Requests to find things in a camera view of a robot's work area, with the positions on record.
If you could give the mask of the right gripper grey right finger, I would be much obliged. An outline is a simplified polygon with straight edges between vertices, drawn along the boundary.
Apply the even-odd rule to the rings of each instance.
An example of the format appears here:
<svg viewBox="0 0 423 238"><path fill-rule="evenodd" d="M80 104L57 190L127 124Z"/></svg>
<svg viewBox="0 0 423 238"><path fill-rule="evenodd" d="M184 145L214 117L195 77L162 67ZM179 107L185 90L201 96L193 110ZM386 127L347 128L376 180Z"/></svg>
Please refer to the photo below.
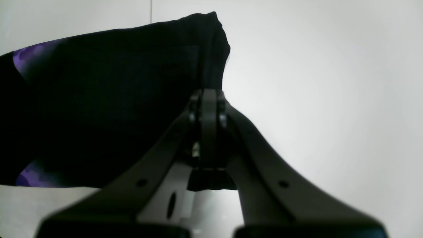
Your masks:
<svg viewBox="0 0 423 238"><path fill-rule="evenodd" d="M386 238L381 222L339 201L287 164L254 124L216 93L218 121L234 139L226 170L244 226L236 238Z"/></svg>

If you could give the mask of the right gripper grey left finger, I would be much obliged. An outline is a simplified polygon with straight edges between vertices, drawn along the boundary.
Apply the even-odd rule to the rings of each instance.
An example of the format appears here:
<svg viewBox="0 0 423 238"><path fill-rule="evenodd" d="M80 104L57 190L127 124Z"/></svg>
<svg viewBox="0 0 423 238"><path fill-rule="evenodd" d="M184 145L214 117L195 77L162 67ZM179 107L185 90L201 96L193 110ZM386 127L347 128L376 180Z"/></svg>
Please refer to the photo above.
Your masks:
<svg viewBox="0 0 423 238"><path fill-rule="evenodd" d="M38 238L188 238L179 225L192 171L216 169L217 92L188 108L132 167L102 190L46 218Z"/></svg>

